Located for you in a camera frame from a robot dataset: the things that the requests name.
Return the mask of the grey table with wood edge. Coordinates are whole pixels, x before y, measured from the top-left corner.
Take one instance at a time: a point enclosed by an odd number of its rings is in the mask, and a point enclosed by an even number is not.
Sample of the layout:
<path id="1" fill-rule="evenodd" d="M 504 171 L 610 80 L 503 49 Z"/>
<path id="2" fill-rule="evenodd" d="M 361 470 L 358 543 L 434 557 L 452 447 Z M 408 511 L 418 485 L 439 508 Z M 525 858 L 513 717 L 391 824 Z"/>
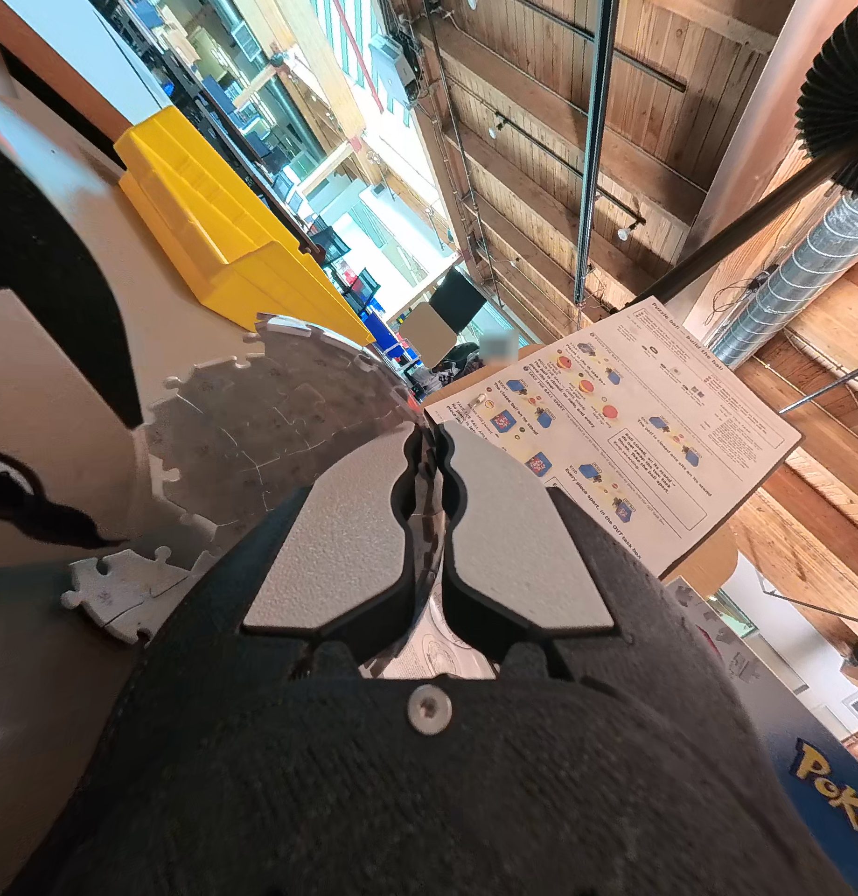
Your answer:
<path id="1" fill-rule="evenodd" d="M 109 143 L 172 106 L 90 2 L 0 1 L 0 46 Z"/>

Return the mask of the yellow plastic bin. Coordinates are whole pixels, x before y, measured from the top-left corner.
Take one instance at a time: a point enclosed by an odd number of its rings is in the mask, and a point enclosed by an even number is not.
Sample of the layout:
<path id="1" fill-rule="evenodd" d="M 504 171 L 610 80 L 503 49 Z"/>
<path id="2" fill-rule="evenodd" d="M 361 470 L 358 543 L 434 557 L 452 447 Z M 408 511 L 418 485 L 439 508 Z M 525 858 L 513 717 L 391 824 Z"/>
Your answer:
<path id="1" fill-rule="evenodd" d="M 260 313 L 374 342 L 298 238 L 175 107 L 114 144 L 120 186 L 199 303 L 254 330 Z"/>

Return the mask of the silver air duct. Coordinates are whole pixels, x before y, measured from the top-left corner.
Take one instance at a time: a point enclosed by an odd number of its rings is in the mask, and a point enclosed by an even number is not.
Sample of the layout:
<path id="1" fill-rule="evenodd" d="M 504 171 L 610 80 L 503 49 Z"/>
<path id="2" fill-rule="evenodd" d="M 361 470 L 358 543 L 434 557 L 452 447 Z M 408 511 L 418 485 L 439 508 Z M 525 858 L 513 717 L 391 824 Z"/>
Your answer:
<path id="1" fill-rule="evenodd" d="M 772 272 L 710 349 L 735 368 L 858 262 L 858 196 L 843 194 Z"/>

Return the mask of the white wall-mounted unit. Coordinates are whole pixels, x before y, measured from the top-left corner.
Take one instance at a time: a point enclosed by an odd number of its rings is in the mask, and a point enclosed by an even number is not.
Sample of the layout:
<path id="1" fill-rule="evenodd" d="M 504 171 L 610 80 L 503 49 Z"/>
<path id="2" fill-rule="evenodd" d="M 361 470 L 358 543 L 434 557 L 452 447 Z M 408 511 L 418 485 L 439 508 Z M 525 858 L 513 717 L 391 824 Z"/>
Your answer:
<path id="1" fill-rule="evenodd" d="M 419 95 L 419 78 L 399 40 L 377 33 L 370 37 L 370 58 L 389 99 L 406 109 Z"/>

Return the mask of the printed instruction sheet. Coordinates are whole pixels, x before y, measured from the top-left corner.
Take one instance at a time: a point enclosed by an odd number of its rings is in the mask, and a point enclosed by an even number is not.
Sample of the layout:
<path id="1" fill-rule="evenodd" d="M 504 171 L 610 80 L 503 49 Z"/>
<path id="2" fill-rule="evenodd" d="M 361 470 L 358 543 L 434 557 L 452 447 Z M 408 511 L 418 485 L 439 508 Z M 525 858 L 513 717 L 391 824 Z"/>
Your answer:
<path id="1" fill-rule="evenodd" d="M 427 411 L 558 487 L 657 575 L 802 442 L 653 297 L 458 385 Z"/>

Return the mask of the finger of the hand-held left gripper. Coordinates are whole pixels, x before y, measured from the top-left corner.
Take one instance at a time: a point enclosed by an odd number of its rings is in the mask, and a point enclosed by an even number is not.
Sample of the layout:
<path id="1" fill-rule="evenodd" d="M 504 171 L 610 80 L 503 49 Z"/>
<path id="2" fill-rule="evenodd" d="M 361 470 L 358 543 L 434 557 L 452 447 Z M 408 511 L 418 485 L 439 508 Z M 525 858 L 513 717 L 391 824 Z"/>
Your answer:
<path id="1" fill-rule="evenodd" d="M 150 502 L 141 432 L 0 289 L 0 521 L 38 541 L 128 541 Z"/>
<path id="2" fill-rule="evenodd" d="M 54 502 L 42 480 L 20 461 L 0 461 L 0 523 L 26 539 L 50 546 L 71 547 L 97 557 L 106 548 L 118 547 L 125 537 L 106 538 L 86 512 Z M 53 573 L 51 563 L 30 562 L 0 565 L 0 599 L 17 603 L 28 599 L 36 587 L 52 589 L 45 580 L 64 578 Z"/>

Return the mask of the thin metal ceiling rod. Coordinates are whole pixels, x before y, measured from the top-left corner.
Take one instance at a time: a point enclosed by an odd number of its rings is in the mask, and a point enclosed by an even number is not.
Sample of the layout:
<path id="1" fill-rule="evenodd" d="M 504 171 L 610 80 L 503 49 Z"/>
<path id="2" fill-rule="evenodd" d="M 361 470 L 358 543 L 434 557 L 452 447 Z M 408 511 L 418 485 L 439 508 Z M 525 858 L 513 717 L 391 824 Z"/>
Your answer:
<path id="1" fill-rule="evenodd" d="M 856 380 L 856 379 L 858 379 L 858 367 L 853 369 L 849 373 L 839 377 L 838 379 L 834 380 L 830 384 L 825 385 L 825 386 L 815 390 L 815 392 L 808 393 L 808 394 L 804 395 L 804 397 L 793 401 L 793 403 L 789 404 L 788 406 L 786 406 L 782 409 L 779 409 L 777 411 L 777 413 L 780 416 L 787 415 L 791 411 L 793 411 L 795 409 L 800 409 L 804 405 L 814 402 L 816 399 L 823 397 L 824 395 L 831 392 L 833 389 L 836 389 L 840 386 L 848 385 L 850 382 L 852 382 L 853 380 Z"/>

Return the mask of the black boom pole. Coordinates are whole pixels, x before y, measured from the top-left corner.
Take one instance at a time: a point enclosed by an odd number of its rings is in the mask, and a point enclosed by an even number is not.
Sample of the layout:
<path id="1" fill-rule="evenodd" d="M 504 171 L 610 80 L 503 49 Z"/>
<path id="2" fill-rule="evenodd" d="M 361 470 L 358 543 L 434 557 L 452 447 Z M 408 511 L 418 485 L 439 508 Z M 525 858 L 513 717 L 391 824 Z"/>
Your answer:
<path id="1" fill-rule="evenodd" d="M 810 161 L 803 169 L 745 211 L 731 225 L 692 252 L 667 275 L 662 276 L 628 302 L 626 308 L 631 308 L 649 297 L 654 297 L 664 304 L 678 296 L 682 290 L 721 263 L 818 184 L 838 173 L 851 161 L 854 153 L 854 149 L 849 147 L 826 153 Z"/>

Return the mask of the partly built puzzle ball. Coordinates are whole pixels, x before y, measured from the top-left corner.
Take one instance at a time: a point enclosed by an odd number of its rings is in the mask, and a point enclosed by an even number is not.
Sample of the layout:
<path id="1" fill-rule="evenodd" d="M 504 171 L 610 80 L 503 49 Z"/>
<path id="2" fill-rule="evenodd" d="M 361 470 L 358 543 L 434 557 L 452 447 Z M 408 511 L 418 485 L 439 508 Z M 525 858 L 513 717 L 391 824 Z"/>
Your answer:
<path id="1" fill-rule="evenodd" d="M 246 631 L 244 617 L 316 479 L 402 423 L 417 424 L 423 434 L 423 418 L 409 404 L 408 390 L 354 342 L 282 316 L 262 315 L 256 330 L 253 338 L 263 352 L 245 362 L 199 364 L 186 378 L 170 380 L 166 386 L 175 394 L 152 406 L 148 450 L 165 471 L 177 473 L 164 483 L 165 498 L 215 525 L 220 554 L 163 624 L 159 642 L 191 618 L 199 599 L 208 600 L 208 590 L 219 610 L 241 599 L 229 626 Z M 412 622 L 418 574 L 411 519 L 424 497 L 418 485 L 422 454 L 423 441 L 408 521 Z"/>

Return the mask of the black ribbed object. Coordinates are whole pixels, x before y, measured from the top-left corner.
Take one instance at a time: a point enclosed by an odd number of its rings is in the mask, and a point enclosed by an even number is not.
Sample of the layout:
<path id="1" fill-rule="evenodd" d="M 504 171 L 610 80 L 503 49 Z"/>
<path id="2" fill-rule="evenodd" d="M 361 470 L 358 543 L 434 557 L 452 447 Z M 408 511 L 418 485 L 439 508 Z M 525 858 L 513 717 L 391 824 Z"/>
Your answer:
<path id="1" fill-rule="evenodd" d="M 811 159 L 842 161 L 830 177 L 858 196 L 858 6 L 826 39 L 807 72 L 796 129 Z"/>

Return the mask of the blue puzzle box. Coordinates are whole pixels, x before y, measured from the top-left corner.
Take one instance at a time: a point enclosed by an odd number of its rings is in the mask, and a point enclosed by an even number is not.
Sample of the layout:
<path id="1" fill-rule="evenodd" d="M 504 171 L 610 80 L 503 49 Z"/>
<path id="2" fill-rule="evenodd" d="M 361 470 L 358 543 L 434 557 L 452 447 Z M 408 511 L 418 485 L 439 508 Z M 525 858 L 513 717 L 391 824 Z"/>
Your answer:
<path id="1" fill-rule="evenodd" d="M 858 761 L 683 579 L 665 586 L 732 681 L 781 786 L 858 893 Z"/>

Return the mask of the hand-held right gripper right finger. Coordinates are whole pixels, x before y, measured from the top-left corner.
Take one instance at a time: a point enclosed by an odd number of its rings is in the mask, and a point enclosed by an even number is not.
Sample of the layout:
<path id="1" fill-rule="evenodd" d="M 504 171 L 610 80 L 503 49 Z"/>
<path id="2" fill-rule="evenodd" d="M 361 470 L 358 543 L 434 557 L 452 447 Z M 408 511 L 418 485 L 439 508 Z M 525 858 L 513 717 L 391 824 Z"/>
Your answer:
<path id="1" fill-rule="evenodd" d="M 495 663 L 516 644 L 612 633 L 616 624 L 547 488 L 456 422 L 437 428 L 446 532 L 442 609 Z"/>

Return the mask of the blue storage bin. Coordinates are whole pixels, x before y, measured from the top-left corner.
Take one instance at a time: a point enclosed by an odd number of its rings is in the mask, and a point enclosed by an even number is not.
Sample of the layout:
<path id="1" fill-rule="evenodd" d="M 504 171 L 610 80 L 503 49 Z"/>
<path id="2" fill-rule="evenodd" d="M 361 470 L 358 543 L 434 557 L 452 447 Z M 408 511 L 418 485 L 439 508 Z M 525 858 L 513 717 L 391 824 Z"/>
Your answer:
<path id="1" fill-rule="evenodd" d="M 405 361 L 402 364 L 419 359 L 417 352 L 406 341 L 402 341 L 395 331 L 390 330 L 380 314 L 372 308 L 364 311 L 363 322 L 382 354 L 389 359 L 400 363 L 399 359 L 403 357 Z"/>

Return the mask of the black flat panel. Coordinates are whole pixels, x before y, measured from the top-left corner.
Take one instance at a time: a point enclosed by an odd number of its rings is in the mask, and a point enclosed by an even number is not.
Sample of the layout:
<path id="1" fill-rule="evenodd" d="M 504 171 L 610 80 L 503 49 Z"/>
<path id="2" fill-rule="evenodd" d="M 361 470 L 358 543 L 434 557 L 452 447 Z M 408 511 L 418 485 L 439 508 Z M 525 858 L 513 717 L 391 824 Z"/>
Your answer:
<path id="1" fill-rule="evenodd" d="M 486 297 L 472 281 L 451 268 L 430 298 L 429 305 L 446 326 L 459 335 L 486 304 Z"/>

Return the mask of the metal ceiling conduit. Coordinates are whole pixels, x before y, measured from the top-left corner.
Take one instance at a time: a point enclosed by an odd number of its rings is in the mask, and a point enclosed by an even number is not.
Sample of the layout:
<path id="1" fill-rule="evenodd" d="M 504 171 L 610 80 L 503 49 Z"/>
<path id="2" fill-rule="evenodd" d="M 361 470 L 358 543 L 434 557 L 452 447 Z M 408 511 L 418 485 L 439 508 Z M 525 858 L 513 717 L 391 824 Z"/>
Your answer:
<path id="1" fill-rule="evenodd" d="M 597 4 L 598 16 L 594 34 L 593 68 L 587 112 L 584 169 L 581 178 L 581 201 L 576 241 L 577 265 L 573 299 L 579 313 L 579 323 L 582 322 L 582 315 L 586 305 L 586 276 L 591 236 L 593 234 L 593 215 L 619 7 L 619 1 L 599 1 Z"/>

